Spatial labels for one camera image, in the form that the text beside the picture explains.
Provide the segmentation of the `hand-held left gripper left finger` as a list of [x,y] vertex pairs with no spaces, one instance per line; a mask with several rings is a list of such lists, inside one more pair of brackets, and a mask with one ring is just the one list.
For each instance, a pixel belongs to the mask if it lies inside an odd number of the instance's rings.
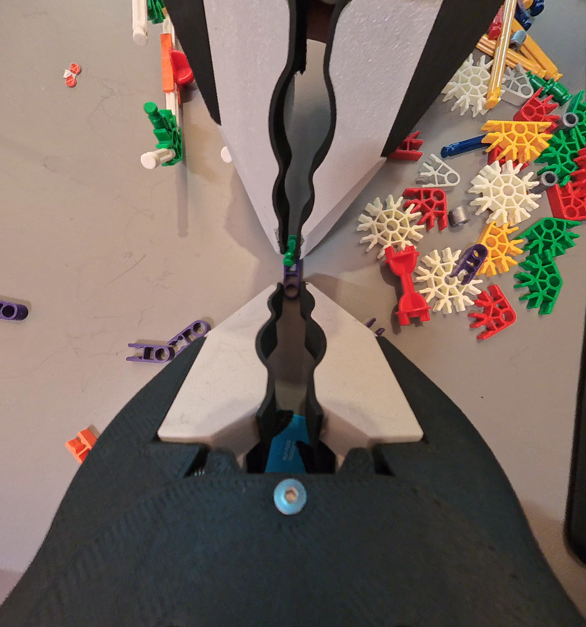
[[269,286],[204,338],[172,405],[158,429],[166,442],[202,443],[211,448],[250,450],[259,441],[255,419],[267,394],[264,363],[277,346],[269,304],[282,312],[282,285]]

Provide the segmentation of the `dark blue toy rod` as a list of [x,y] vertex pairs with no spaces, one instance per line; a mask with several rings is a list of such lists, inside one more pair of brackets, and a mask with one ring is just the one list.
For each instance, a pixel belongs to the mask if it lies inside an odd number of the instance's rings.
[[440,150],[440,157],[445,159],[447,157],[451,157],[454,155],[459,155],[463,153],[468,153],[471,151],[482,149],[483,140],[486,134],[479,135],[476,137],[470,137],[468,139],[461,140],[459,142],[454,142],[452,144],[448,144],[443,146]]
[[535,17],[537,17],[545,8],[545,1],[517,1],[514,14],[515,20],[520,27],[527,31],[531,26]]

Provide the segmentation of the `yellow toy rod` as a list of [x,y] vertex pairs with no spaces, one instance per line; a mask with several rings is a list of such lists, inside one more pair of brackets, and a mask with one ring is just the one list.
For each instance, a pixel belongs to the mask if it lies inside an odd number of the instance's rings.
[[505,1],[502,13],[502,25],[496,41],[493,66],[485,101],[486,109],[495,107],[501,99],[502,80],[506,66],[506,56],[511,38],[511,25],[514,20],[516,1]]
[[554,62],[540,49],[530,35],[527,35],[520,51],[509,50],[507,52],[506,65],[514,68],[517,64],[520,64],[524,70],[547,80],[554,79],[558,81],[563,76]]

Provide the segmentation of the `toy rail assembly with spool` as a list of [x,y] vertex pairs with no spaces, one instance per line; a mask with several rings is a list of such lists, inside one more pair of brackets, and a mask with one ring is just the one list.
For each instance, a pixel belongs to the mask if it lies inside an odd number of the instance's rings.
[[181,87],[194,81],[194,74],[184,52],[176,49],[176,35],[163,1],[132,1],[132,39],[139,46],[148,43],[148,24],[162,24],[160,35],[161,79],[166,108],[147,102],[143,109],[153,126],[156,149],[141,155],[147,169],[173,166],[183,160],[181,134]]

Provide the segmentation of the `yellow toy connector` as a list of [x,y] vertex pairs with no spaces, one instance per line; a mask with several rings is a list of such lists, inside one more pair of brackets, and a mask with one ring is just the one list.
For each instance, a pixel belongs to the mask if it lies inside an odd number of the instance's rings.
[[486,224],[479,239],[478,244],[487,248],[488,254],[485,262],[477,271],[477,275],[492,277],[498,273],[504,273],[517,265],[515,257],[522,254],[523,250],[518,246],[523,243],[523,239],[511,239],[513,232],[517,231],[517,226],[512,227],[510,223],[498,226],[495,223]]
[[536,159],[549,145],[553,136],[548,133],[549,121],[486,121],[482,126],[487,134],[482,138],[488,144],[487,153],[499,147],[500,157],[526,163]]

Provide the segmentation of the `cyan toy panel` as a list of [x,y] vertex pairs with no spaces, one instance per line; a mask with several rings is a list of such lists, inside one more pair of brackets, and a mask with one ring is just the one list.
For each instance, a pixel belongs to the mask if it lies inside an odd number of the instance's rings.
[[266,473],[305,474],[305,466],[297,442],[309,444],[304,416],[294,414],[289,426],[272,439]]

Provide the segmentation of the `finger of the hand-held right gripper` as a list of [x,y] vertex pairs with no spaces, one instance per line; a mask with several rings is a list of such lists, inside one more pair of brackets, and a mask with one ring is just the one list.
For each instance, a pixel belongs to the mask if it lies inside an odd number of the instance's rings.
[[326,156],[313,174],[314,206],[300,256],[323,239],[377,173],[441,1],[349,1],[334,12],[325,76],[336,110]]
[[296,73],[295,1],[204,1],[221,134],[274,249],[289,236],[285,100]]

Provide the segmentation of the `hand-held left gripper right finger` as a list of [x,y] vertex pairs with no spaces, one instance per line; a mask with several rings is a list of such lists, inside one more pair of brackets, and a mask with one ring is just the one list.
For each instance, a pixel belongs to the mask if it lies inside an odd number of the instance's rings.
[[315,286],[311,312],[326,336],[314,371],[324,412],[320,439],[344,457],[352,448],[418,442],[423,432],[386,361],[376,335]]

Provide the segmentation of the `red toy spool piece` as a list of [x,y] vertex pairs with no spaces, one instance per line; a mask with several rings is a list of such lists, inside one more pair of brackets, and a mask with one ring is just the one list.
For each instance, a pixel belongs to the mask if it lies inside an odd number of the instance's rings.
[[414,246],[407,246],[402,251],[396,251],[394,247],[387,246],[383,249],[385,263],[391,271],[400,278],[402,296],[399,299],[397,316],[400,325],[409,325],[410,320],[419,318],[421,322],[430,320],[430,307],[426,299],[414,288],[412,273],[419,256]]

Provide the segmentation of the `orange toy connector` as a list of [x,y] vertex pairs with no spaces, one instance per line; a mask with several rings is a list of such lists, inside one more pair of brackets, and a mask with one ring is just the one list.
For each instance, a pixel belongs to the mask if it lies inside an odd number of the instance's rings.
[[97,435],[91,428],[85,428],[78,432],[75,438],[65,443],[66,449],[78,461],[83,464],[89,452],[97,442]]

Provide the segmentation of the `white snowflake toy connector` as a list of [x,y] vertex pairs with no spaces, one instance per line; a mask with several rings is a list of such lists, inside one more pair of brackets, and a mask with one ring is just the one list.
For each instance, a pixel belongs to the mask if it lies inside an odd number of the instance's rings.
[[422,213],[414,211],[415,205],[412,202],[406,208],[401,207],[402,201],[403,197],[395,201],[392,195],[387,197],[385,203],[376,198],[373,203],[367,204],[367,214],[359,217],[357,230],[369,231],[368,235],[360,239],[360,243],[368,243],[368,253],[379,245],[379,260],[384,258],[387,247],[403,251],[406,247],[415,246],[423,238],[420,231],[425,227],[417,224]]
[[511,161],[502,164],[494,161],[484,166],[472,179],[472,187],[468,192],[480,194],[480,197],[470,205],[478,207],[477,215],[490,210],[487,223],[516,226],[530,218],[530,212],[538,208],[537,200],[541,194],[531,192],[538,183],[531,180],[531,172],[519,177],[520,170],[521,164],[514,166]]
[[482,56],[479,62],[475,63],[472,53],[469,55],[469,58],[462,63],[442,90],[442,93],[445,95],[444,101],[450,100],[451,98],[456,99],[456,102],[452,106],[452,111],[459,107],[460,114],[463,115],[471,108],[473,117],[477,117],[478,114],[485,115],[487,113],[485,103],[491,77],[490,67],[492,63],[493,60],[487,59],[486,56]]
[[415,269],[416,281],[424,288],[419,293],[425,297],[427,303],[435,301],[433,312],[441,311],[443,314],[450,314],[454,310],[465,311],[467,306],[474,304],[469,295],[475,297],[482,291],[477,285],[482,280],[471,280],[465,285],[461,284],[458,277],[451,277],[450,274],[455,268],[461,250],[452,251],[449,247],[442,250],[431,251],[422,257],[423,266]]

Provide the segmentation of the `joined purple toy connectors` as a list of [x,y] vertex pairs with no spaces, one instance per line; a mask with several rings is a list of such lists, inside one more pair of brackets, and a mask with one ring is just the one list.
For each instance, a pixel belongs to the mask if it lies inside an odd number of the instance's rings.
[[184,351],[184,349],[188,348],[192,342],[204,337],[210,330],[211,325],[209,322],[198,319],[167,342],[141,341],[128,344],[127,346],[134,349],[136,353],[126,357],[126,361],[159,365],[166,364]]

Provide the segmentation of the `grey toy connector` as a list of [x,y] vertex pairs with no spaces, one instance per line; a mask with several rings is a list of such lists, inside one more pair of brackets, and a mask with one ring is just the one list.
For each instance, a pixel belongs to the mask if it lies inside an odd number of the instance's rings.
[[534,95],[533,86],[521,64],[505,67],[502,78],[501,99],[514,106],[523,106]]
[[419,169],[416,182],[420,187],[455,187],[461,181],[459,173],[445,161],[431,153]]

